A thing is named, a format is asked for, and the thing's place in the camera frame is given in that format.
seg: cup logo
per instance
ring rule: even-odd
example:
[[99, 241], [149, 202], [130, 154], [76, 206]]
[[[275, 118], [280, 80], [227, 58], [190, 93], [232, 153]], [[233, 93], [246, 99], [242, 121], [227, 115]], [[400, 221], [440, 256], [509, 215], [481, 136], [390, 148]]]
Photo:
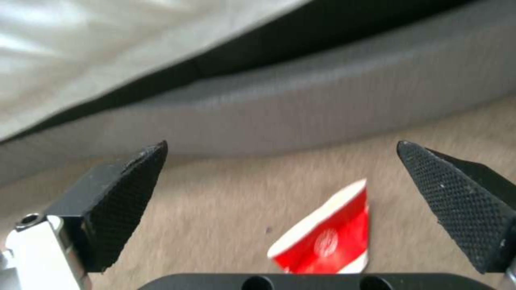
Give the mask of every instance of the cup logo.
[[319, 257], [328, 257], [337, 249], [338, 233], [335, 229], [324, 230], [315, 240], [314, 252]]

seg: red paper cup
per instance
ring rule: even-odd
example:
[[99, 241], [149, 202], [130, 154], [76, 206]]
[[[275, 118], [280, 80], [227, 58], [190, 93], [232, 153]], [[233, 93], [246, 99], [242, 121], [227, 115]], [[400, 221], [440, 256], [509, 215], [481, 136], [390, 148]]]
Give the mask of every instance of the red paper cup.
[[267, 252], [289, 273], [360, 273], [367, 265], [369, 207], [366, 180], [334, 194]]

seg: white fabric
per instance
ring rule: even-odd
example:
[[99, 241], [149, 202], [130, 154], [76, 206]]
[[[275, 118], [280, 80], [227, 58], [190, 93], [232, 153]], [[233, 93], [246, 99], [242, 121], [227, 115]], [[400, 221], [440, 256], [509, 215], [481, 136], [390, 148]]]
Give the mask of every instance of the white fabric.
[[0, 140], [308, 0], [2, 0]]

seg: carpet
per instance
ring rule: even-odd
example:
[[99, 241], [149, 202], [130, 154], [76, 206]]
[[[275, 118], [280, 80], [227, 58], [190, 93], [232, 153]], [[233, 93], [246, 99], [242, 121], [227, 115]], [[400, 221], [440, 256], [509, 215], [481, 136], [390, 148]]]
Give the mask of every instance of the carpet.
[[[185, 272], [280, 272], [269, 246], [327, 198], [363, 177], [370, 201], [367, 272], [448, 272], [496, 286], [437, 224], [399, 161], [401, 139], [484, 163], [516, 182], [516, 98], [442, 120], [346, 144], [281, 156], [188, 159], [170, 156], [140, 225], [93, 289], [134, 289]], [[0, 237], [40, 211], [89, 167], [88, 160], [0, 189]]]

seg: screw hole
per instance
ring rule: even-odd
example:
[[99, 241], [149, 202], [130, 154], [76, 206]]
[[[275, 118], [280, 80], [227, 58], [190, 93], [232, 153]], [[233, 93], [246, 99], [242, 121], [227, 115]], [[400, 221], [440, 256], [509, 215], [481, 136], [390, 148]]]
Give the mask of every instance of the screw hole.
[[22, 224], [30, 224], [31, 222], [38, 219], [38, 214], [29, 214], [22, 218]]
[[274, 290], [274, 288], [268, 279], [260, 276], [253, 276], [244, 282], [242, 290]]
[[367, 276], [360, 280], [360, 290], [393, 290], [382, 278]]

